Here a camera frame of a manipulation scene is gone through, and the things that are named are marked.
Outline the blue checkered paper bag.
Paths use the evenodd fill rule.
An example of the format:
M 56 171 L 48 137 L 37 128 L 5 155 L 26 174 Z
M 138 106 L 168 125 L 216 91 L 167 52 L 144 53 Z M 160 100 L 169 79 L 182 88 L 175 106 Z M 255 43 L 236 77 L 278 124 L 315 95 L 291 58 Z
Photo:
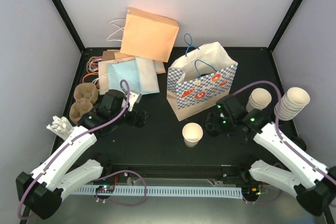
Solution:
M 166 98 L 179 121 L 213 107 L 229 94 L 238 62 L 219 42 L 194 46 L 177 58 L 167 72 Z M 200 71 L 211 71 L 199 77 Z

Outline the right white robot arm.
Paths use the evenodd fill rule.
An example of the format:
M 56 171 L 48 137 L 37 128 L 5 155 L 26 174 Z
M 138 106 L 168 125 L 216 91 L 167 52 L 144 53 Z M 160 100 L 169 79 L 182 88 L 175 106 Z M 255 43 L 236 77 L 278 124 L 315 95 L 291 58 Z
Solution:
M 252 140 L 272 153 L 285 169 L 257 160 L 238 171 L 239 179 L 250 184 L 254 180 L 270 184 L 295 197 L 308 213 L 320 216 L 335 200 L 335 167 L 317 161 L 279 129 L 275 121 L 262 116 L 259 109 L 247 111 L 237 95 L 243 87 L 216 102 L 220 110 L 214 118 L 215 129 L 240 140 Z

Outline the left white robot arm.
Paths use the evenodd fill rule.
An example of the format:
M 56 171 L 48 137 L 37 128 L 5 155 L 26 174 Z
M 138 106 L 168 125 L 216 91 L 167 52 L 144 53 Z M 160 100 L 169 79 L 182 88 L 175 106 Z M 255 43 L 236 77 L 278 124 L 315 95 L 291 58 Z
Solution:
M 113 174 L 112 167 L 95 159 L 87 160 L 74 170 L 71 167 L 99 137 L 111 133 L 119 125 L 142 127 L 149 115 L 133 108 L 140 100 L 141 94 L 122 79 L 119 89 L 109 90 L 101 104 L 82 117 L 80 124 L 73 127 L 70 135 L 43 163 L 30 173 L 21 172 L 15 180 L 18 218 L 31 218 L 22 214 L 22 208 L 27 207 L 33 217 L 48 219 L 79 187 L 91 181 L 108 181 Z

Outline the short stack paper cups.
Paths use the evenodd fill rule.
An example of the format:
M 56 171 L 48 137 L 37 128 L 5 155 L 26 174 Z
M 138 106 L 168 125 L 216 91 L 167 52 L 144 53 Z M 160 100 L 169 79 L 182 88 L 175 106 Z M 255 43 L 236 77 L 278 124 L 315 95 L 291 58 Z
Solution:
M 250 112 L 254 109 L 262 111 L 265 109 L 271 102 L 272 97 L 270 92 L 263 88 L 257 88 L 252 91 L 249 96 L 249 100 L 246 105 L 247 112 Z

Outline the white paper bag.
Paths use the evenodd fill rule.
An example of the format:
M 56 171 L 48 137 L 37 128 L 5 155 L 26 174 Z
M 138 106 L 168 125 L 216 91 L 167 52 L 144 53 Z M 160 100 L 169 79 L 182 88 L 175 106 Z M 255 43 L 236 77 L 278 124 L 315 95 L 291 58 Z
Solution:
M 139 74 L 140 92 L 142 94 L 159 93 L 159 83 L 153 60 L 136 57 L 136 66 Z

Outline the light blue paper bag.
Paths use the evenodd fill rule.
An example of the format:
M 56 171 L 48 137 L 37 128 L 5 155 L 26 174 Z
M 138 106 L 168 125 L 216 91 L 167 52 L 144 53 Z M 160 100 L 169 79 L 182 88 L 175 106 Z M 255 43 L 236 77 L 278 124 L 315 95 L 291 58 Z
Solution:
M 122 91 L 120 81 L 126 80 L 131 90 L 141 94 L 139 72 L 135 60 L 108 64 L 109 89 Z

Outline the brown pulp cup carrier stack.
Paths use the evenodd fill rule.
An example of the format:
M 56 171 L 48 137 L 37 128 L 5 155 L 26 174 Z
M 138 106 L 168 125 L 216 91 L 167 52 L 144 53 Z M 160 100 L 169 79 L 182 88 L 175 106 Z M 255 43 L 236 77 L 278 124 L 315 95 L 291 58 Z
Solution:
M 82 116 L 89 112 L 98 100 L 99 91 L 93 83 L 81 83 L 76 86 L 73 97 L 74 104 L 70 108 L 70 120 L 77 124 Z

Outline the tall stack paper cups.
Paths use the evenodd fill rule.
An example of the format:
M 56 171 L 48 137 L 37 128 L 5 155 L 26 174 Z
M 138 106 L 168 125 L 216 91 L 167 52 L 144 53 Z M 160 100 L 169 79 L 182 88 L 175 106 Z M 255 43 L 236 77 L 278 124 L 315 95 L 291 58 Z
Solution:
M 306 90 L 292 87 L 276 104 L 274 114 L 282 121 L 292 120 L 309 102 L 310 95 Z

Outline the beige kraft paper bag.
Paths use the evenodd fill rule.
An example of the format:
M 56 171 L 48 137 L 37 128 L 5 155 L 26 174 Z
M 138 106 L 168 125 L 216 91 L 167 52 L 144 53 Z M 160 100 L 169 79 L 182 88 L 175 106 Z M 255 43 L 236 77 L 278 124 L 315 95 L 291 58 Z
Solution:
M 134 56 L 101 61 L 98 63 L 99 94 L 104 95 L 109 90 L 108 64 L 116 64 L 135 60 Z

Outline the black cup lids stack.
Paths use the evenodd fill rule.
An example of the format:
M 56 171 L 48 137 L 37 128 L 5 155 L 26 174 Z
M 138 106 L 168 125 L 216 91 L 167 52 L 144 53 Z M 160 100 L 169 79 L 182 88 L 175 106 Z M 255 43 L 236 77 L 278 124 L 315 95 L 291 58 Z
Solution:
M 300 147 L 303 151 L 306 151 L 306 150 L 307 150 L 307 145 L 306 145 L 305 141 L 304 141 L 302 138 L 300 138 L 300 137 L 298 137 L 298 136 L 294 136 L 294 137 L 292 138 L 292 141 L 293 141 L 298 147 Z

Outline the brown flat paper bag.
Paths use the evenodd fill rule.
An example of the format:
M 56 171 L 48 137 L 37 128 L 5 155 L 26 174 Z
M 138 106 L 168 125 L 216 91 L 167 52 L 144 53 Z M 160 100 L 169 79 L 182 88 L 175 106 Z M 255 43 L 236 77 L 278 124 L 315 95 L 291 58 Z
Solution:
M 123 55 L 119 50 L 106 50 L 102 53 L 102 61 L 121 59 Z

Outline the orange paper bag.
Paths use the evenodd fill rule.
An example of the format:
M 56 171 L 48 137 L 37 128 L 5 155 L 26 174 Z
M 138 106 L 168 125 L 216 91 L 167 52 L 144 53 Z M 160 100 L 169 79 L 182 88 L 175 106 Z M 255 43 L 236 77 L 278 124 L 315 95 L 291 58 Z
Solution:
M 128 8 L 122 37 L 122 54 L 168 62 L 179 25 L 176 20 Z

